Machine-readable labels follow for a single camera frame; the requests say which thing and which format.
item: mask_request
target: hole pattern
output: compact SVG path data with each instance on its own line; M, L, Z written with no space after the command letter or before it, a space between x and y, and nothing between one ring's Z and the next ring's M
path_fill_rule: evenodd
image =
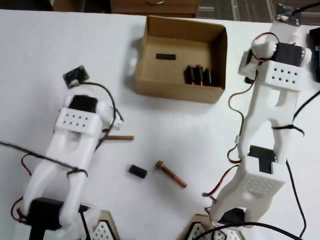
M63 123L64 123L64 124L69 123L69 125L74 124L74 122L72 122L72 121L66 121L66 120L63 121Z

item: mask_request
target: electrical wire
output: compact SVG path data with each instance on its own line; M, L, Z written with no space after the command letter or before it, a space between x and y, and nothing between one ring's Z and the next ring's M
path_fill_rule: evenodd
M67 164L65 162L61 162L61 161L52 159L52 158L47 157L45 155L38 154L38 153L36 153L34 151L31 151L31 150L28 150L28 149L26 149L26 148L24 148L22 146L18 146L18 145L15 145L13 143L5 142L5 141L0 141L0 146L7 147L7 148L12 148L12 149L24 152L26 154L29 154L29 155L34 156L34 157L39 158L39 159L45 159L45 160L47 160L49 162L58 164L58 165L60 165L62 167L65 167L67 169L71 169L74 173L84 172L88 176L87 171L84 170L84 169L78 168L76 166L71 166L71 165L69 165L69 164Z
M104 130L104 132L105 132L104 136L103 136L101 139L99 139L98 144L97 144L96 147L95 147L95 150L97 150L97 149L101 146L101 144L107 139L110 131L112 130L112 128L113 128L113 126L114 126L114 124L115 124L116 118L117 118L117 113L119 114L119 117L120 117L120 119L121 119L122 121L124 121L124 118L122 117L122 115L121 115L121 113L119 112L119 110L116 108L116 102L115 102L114 97L112 96L112 94L111 94L111 92L109 91L109 89L107 89L105 86L103 86L103 85L101 85L101 84L99 84L99 83L96 83L96 82L82 82L82 83L78 83L78 84L74 85L74 86L71 87L71 88L78 87L78 86L80 86L80 85L93 85L93 86L98 86L98 87L104 89L104 90L108 93L108 95L109 95L109 97L110 97L110 99L111 99L111 102L112 102L113 120L112 120L109 128L106 128L106 129Z
M217 184L210 192L208 192L208 193L206 193L206 192L202 193L202 196L203 196L203 197L210 197L211 195L213 195L213 194L219 189L219 187L220 187L221 184L223 183L223 181L224 181L225 177L228 175L228 173L229 173L232 169L237 168L237 167L239 167L239 165L234 165L234 166L230 167L227 171L225 171L225 173L222 175L222 177L221 177L220 181L218 182L218 184Z
M231 106L231 100L235 97L235 96L238 96L238 95L242 95L242 94L245 94L247 92L249 92L251 90L251 88L253 87L254 84L251 84L250 87L247 89L247 90L244 90L244 91L241 91L241 92L237 92L237 93L234 93L232 94L230 97L229 97L229 100L228 100L228 106L231 110L237 112L238 114L240 114L241 116L241 125L240 125L240 131L239 131L239 136L241 135L241 132L242 132L242 129L243 129L243 126L244 126L244 120L245 120L245 116L244 114L233 108ZM239 164L241 163L241 159L240 160L233 160L230 158L230 153L233 152L236 148L237 148L238 144L236 144L233 148L231 148L227 153L226 153L226 157L228 158L229 162L232 163L232 164Z
M307 219L305 217L305 214L304 214L304 211L301 207L301 203L300 203L300 200L299 200L299 197L298 197L298 194L297 194L297 190L296 190L296 185L295 185L295 180L294 180L294 176L292 174L292 171L291 171L291 167L289 165L289 162L288 162L288 159L286 160L285 162L286 164L286 167L288 169L288 172L289 172L289 177L290 177L290 180L291 180L291 185L292 185L292 190L293 190L293 194L294 194L294 197L295 197L295 200L296 200L296 203L298 205L298 208L299 208L299 211L300 211L300 214L301 214L301 217L302 217L302 220L303 220L303 229L299 235L300 238L303 237L306 229L307 229Z
M15 210L16 205L17 205L18 203L20 203L20 202L22 201L22 199L23 199L23 197L20 197L18 200L16 200L16 201L13 203L13 205L12 205L12 207L11 207L11 210L10 210L11 217L12 217L14 220L18 221L18 222L20 222L21 219L15 217L15 215L14 215L14 210Z
M297 13L302 13L305 10L312 9L314 7L317 7L317 6L320 6L320 1L316 2L316 3L312 3L312 4L309 4L309 5L306 5L306 6L303 6L303 7L300 7L297 10L294 10L291 15L293 16L293 15L295 15Z
M220 230L223 230L223 229L228 229L228 228L233 228L233 227L242 227L242 226L259 226L259 227L263 227L263 228L267 228L267 229L271 229L273 231L276 231L280 234L283 234L293 240L302 240L300 237L298 236L295 236L293 235L292 233L288 232L288 231L285 231L281 228L278 228L276 226L272 226L272 225L269 225L269 224L266 224L266 223L261 223L261 222L242 222L242 223L233 223L233 224L226 224L226 225L223 225L223 226L219 226L219 227L215 227L215 228L212 228L208 231L205 231L203 233L201 233L200 235L198 235L196 238L194 238L194 240L199 240L201 239L202 237L208 235L208 234L212 234L216 231L220 231Z
M27 156L31 156L31 155L30 155L30 154L24 155L24 156L21 158L21 165L22 165L22 167L26 170L26 172L28 173L28 175L31 177L31 176L32 176L32 173L31 173L30 169L29 169L29 168L25 165L25 163L24 163L24 159L25 159L25 157L27 157ZM17 201L15 201L15 202L13 203L13 205L12 205L12 207L11 207L11 210L10 210L11 217L12 217L14 220L16 220L16 221L21 221L22 219L26 219L26 216L22 213L20 207L17 208L17 210L16 210L17 214L19 215L19 218L16 218L16 217L14 216L14 209L15 209L16 205L17 205L18 203L20 203L22 200L23 200L23 196L20 197Z
M86 223L86 219L85 219L85 216L84 216L84 212L82 210L80 211L80 216L81 216L81 220L82 220L84 231L85 231L85 235L86 235L85 240L91 240L90 233L89 233L89 230L88 230L88 226L87 226L87 223Z
M304 109L313 99L315 99L317 96L320 95L320 90L316 92L313 96L311 96L307 101L302 104L299 109L294 113L293 115L293 121L296 119L296 117L299 115L299 113Z
M293 115L293 121L297 118L297 116L301 113L301 111L312 101L314 100L317 96L320 95L320 91L316 92L314 95L312 95L307 101L305 101L299 108L298 110L294 113ZM304 214L304 211L301 207L301 203L300 203L300 200L299 200L299 197L298 197L298 193L297 193L297 189L296 189L296 185L295 185L295 180L294 180L294 177L293 177L293 173L292 173L292 170L291 170L291 167L289 165L289 162L288 162L288 159L286 160L285 162L286 164L286 167L288 169L288 172L289 172L289 177L290 177L290 180L291 180L291 185L292 185L292 190L293 190L293 194L294 194L294 197L295 197L295 200L296 200L296 204L298 205L298 208L299 208L299 211L300 211L300 214L301 214L301 217L302 217L302 220L303 220L303 229L299 235L300 238L303 237L306 229L307 229L307 219L306 219L306 216Z
M272 35L272 36L274 36L274 37L276 38L276 40L278 41L278 43L280 43L280 40L279 40L279 38L277 37L277 35L275 35L273 32L270 32L270 31L268 31L268 32L263 32L263 33L259 34L258 36L256 36L256 37L253 39L252 43L251 43L251 51L252 51L253 57L254 57L255 59L257 59L258 61L260 61L260 62L265 62L265 61L268 61L268 60L270 60L270 59L272 58L272 56L271 56L270 58L257 57L257 56L255 55L255 53L254 53L254 50L253 50L253 47L255 46L255 41L258 40L259 38L261 38L262 36L266 36L266 35Z
M30 171L30 169L25 165L25 163L24 163L24 159L25 159L25 157L27 157L27 156L31 156L30 154L26 154L26 155L24 155L22 158L21 158L21 165L23 166L23 168L26 170L26 172L29 174L29 176L31 177L32 176L32 173L31 173L31 171Z

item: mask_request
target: black wire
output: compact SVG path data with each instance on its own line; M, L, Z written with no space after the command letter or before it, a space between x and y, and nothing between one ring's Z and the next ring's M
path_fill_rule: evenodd
M96 83L96 82L82 82L82 83L79 83L79 84L73 86L72 88L77 87L77 86L80 86L80 85L93 85L93 86L98 86L98 87L100 87L100 88L103 88L103 89L108 93L108 95L109 95L109 97L110 97L110 99L111 99L111 102L112 102L112 107L113 107L113 120L112 120L112 123L110 124L109 128L106 130L104 136L103 136L101 139L99 139L98 144L97 144L96 147L95 147L95 150L97 150L97 149L100 147L100 145L104 142L104 140L106 140L106 138L108 137L111 129L113 128L113 126L114 126L114 124L115 124L115 121L116 121L116 118L117 118L117 113L119 114L120 119L121 119L122 121L123 121L124 119L123 119L122 115L120 114L119 110L116 108L116 102L115 102L115 100L114 100L114 97L112 96L111 92L110 92L105 86L103 86L103 85L101 85L101 84L99 84L99 83Z
M34 156L34 157L39 158L39 159L45 159L45 160L47 160L47 161L49 161L49 162L52 162L52 163L58 164L58 165L60 165L60 166L62 166L62 167L71 169L72 171L74 171L74 173L77 173L77 172L85 172L86 175L88 176L87 171L84 170L84 169L78 168L78 167L76 167L76 166L71 166L71 165L69 165L69 164L67 164L67 163L64 163L64 162L61 162L61 161L52 159L52 158L50 158L50 157L47 157L47 156L38 154L38 153L36 153L36 152L34 152L34 151L28 150L28 149L26 149L26 148L24 148L24 147L15 145L15 144L13 144L13 143L5 142L5 141L0 141L0 145L1 145L1 146L4 146L4 147L7 147L7 148L12 148L12 149L15 149L15 150L24 152L24 153L26 153L26 154L29 154L29 155Z
M307 106L313 99L315 99L319 95L320 95L320 90L318 92L316 92L313 96L311 96L307 101L305 101L304 104L302 104L301 107L299 107L299 109L293 115L293 120L296 119L298 114L302 111L302 109L305 108L305 106Z
M307 101L305 101L300 107L299 109L294 113L293 115L293 121L296 119L296 117L299 115L299 113L313 100L315 99L317 96L320 95L320 90L318 92L316 92L314 95L312 95ZM304 214L304 211L301 207L301 203L300 203L300 200L299 200L299 197L298 197L298 194L297 194L297 190L296 190L296 185L295 185L295 181L294 181L294 177L293 177L293 174L292 174L292 171L291 171L291 168L290 168L290 165L289 165L289 162L288 160L286 160L285 162L286 164L286 167L288 169L288 172L289 172L289 176L290 176L290 180L291 180L291 185L292 185L292 190L293 190L293 193L294 193L294 197L295 197L295 200L296 200L296 204L298 205L298 208L299 208L299 211L300 211L300 214L301 214L301 217L302 217L302 220L303 220L303 229L300 233L300 238L303 237L306 229L307 229L307 219L306 219L306 216Z
M301 13L301 12L303 12L305 10L308 10L308 9L311 9L311 8L314 8L314 7L317 7L317 6L320 6L320 1L316 2L316 3L312 3L312 4L309 4L309 5L306 5L306 6L303 6L303 7L300 7L297 10L294 10L292 12L292 15L295 15L297 13Z
M227 224L227 225L223 225L223 226L219 226L219 227L215 227L215 228L212 228L208 231L205 231L203 233L201 233L199 236L197 236L194 240L199 240L200 238L204 237L205 235L208 235L208 234L211 234L211 233L214 233L216 231L219 231L219 230L223 230L223 229L227 229L227 228L232 228L232 227L242 227L242 226L259 226L259 227L263 227L263 228L267 228L267 229L271 229L273 231L276 231L278 233L281 233L291 239L294 239L294 240L302 240L300 237L298 236L295 236L293 235L292 233L290 232L287 232L281 228L278 228L276 226L272 226L272 225L269 225L269 224L265 224L265 223L261 223L261 222L243 222L243 223L233 223L233 224Z
M85 219L85 216L84 216L84 212L82 210L80 210L80 215L81 215L81 220L82 220L82 223L83 223L84 231L85 231L85 234L86 234L86 239L85 240L91 240L90 233L89 233L89 230L88 230L88 226L87 226L87 223L86 223L86 219Z
M291 167L289 165L288 159L286 160L285 164L286 164L286 167L288 168L288 172L289 172L289 176L290 176L290 180L291 180L291 185L292 185L294 197L295 197L296 203L298 204L298 208L300 210L300 214L301 214L302 220L303 220L303 229L302 229L302 231L301 231L301 233L299 235L299 237L302 238L304 233L305 233L305 231L306 231L306 229L307 229L307 219L305 217L304 211L302 210L302 207L301 207L301 204L300 204L300 201L299 201L299 198L298 198L294 176L292 174Z

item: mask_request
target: open cardboard box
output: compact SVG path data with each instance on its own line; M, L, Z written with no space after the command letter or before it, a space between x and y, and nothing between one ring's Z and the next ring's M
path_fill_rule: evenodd
M216 103L226 87L227 31L223 25L149 16L135 75L138 94ZM175 54L176 60L156 59ZM188 65L211 68L219 87L185 83Z

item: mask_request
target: white table surface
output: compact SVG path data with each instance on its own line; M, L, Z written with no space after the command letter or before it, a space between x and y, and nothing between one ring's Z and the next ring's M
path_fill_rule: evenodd
M1 10L0 139L45 153L67 94L62 75L84 65L91 81L111 90L125 118L125 125L116 133L134 135L135 140L102 145L94 155L83 201L111 211L123 240L173 240L194 214L204 213L211 201L201 193L211 190L231 166L226 153L234 145L240 117L228 108L227 101L232 93L248 87L237 74L242 54L271 24L206 21L225 25L228 34L226 91L217 104L210 105L133 92L145 20L132 15ZM306 46L309 29L300 28L298 45ZM306 81L299 106L319 89L311 77ZM251 92L239 96L233 105L246 113L250 97ZM306 135L293 134L288 157L308 222L305 239L318 238L319 104L320 98L315 99L296 119ZM273 146L268 124L252 144ZM0 148L0 239L13 234L10 207L29 179L20 165L22 155ZM188 187L181 189L154 171L157 160L164 161ZM28 158L26 164L33 170L37 161ZM131 164L147 169L147 177L140 180L127 173ZM68 182L61 175L46 196L62 199L67 189ZM261 222L299 234L303 222L290 183L275 196ZM249 240L287 239L259 227L244 234Z

